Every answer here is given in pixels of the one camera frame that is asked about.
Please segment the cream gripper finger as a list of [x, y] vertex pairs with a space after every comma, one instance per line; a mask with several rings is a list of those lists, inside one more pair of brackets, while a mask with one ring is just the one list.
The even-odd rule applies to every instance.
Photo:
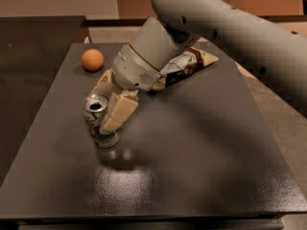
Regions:
[[112, 78], [112, 72], [110, 70], [105, 70], [105, 72], [101, 75], [98, 82], [92, 89], [91, 93], [104, 94], [108, 97], [110, 97], [112, 93], [120, 93], [120, 88], [114, 82]]
[[103, 118], [100, 132], [116, 131], [131, 116], [138, 106], [138, 91], [124, 90], [120, 94], [112, 93]]

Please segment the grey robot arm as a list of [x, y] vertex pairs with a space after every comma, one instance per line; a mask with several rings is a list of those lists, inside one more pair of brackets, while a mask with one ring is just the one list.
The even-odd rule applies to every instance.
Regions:
[[160, 70], [204, 37], [301, 114], [307, 112], [307, 36], [235, 9], [222, 0], [152, 0], [149, 18], [123, 46], [94, 90], [111, 95], [101, 129], [118, 129], [138, 106], [137, 93]]

